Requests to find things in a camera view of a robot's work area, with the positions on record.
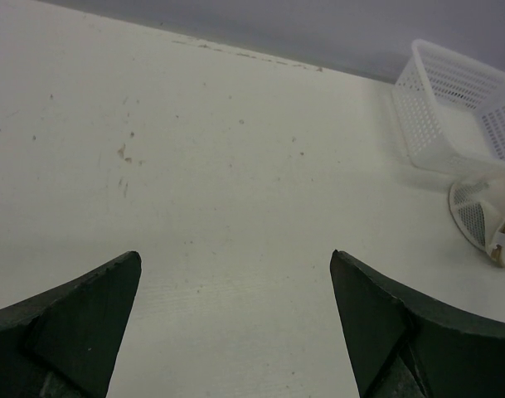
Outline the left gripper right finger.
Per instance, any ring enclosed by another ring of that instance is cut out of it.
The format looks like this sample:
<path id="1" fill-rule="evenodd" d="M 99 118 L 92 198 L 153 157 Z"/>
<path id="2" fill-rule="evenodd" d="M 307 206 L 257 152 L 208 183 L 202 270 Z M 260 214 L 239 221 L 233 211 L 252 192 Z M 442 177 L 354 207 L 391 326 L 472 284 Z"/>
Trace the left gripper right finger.
<path id="1" fill-rule="evenodd" d="M 440 302 L 344 251 L 330 273 L 361 397 L 505 397 L 505 323 Z"/>

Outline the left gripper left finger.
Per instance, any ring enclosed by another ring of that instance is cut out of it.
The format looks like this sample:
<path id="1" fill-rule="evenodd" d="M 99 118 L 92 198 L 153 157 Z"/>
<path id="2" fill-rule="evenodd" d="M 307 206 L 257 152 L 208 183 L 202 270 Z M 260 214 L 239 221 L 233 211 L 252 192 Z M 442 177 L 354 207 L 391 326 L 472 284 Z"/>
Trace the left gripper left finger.
<path id="1" fill-rule="evenodd" d="M 104 397 L 142 272 L 128 251 L 0 309 L 0 397 Z"/>

